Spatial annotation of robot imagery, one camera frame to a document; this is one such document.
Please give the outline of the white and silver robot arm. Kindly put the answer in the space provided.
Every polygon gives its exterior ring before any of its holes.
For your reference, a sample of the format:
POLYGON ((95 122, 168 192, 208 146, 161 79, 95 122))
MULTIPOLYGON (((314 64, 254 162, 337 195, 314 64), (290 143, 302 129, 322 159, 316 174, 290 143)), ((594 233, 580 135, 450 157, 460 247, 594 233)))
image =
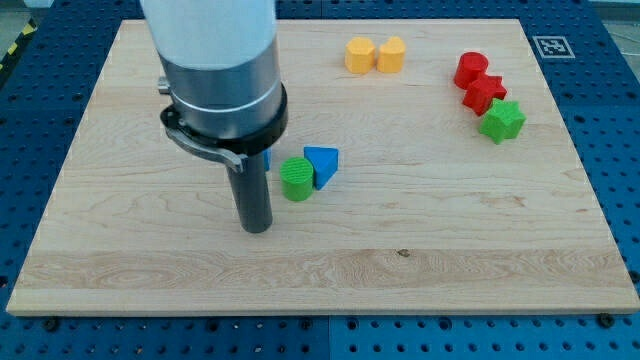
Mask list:
POLYGON ((171 98, 161 121, 183 150, 262 172, 287 124, 273 0, 141 0, 171 98))

